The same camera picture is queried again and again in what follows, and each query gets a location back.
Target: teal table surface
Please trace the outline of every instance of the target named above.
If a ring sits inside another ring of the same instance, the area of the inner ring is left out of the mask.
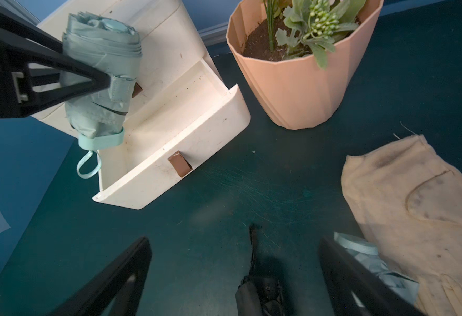
[[[236,315],[252,222],[289,314],[332,315],[318,242],[361,236],[340,186],[346,156],[411,135],[402,122],[462,172],[462,1],[381,17],[340,108],[313,129],[276,126],[233,56],[214,60],[240,86],[247,129],[141,210],[91,200],[98,178],[77,176],[75,142],[0,275],[0,316],[48,313],[139,236],[153,257],[138,315]]]

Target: flower pot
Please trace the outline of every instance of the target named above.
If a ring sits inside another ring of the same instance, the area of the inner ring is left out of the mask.
[[[327,121],[340,105],[350,78],[366,51],[384,0],[367,0],[362,21],[350,36],[328,52],[328,67],[313,55],[271,62],[244,57],[247,36],[266,19],[259,0],[242,0],[229,19],[226,39],[245,79],[270,119],[286,129],[314,127]]]

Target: white plastic box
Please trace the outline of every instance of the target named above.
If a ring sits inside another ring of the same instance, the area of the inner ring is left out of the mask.
[[[142,36],[143,91],[132,99],[124,143],[99,150],[93,197],[140,209],[182,179],[168,157],[180,151],[194,170],[247,127],[250,113],[239,87],[222,83],[180,0],[69,0],[38,27],[60,39],[68,14],[79,11],[125,22]],[[77,136],[62,104],[33,117]]]

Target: folded umbrella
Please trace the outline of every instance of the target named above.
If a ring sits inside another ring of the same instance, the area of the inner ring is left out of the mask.
[[[77,164],[77,173],[87,179],[101,168],[98,149],[118,146],[124,139],[125,116],[139,74],[142,47],[138,32],[122,22],[88,12],[70,14],[63,34],[63,54],[110,75],[110,87],[90,95],[72,98],[65,103],[66,117],[78,131],[78,144],[89,150]],[[88,79],[62,72],[61,86]],[[88,174],[80,168],[93,154],[98,165]]]

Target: open drawer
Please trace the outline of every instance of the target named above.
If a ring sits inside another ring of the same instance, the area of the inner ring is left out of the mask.
[[[182,178],[168,158],[180,151],[192,170],[239,134],[250,113],[201,59],[124,123],[124,142],[99,150],[100,192],[93,200],[140,209]]]

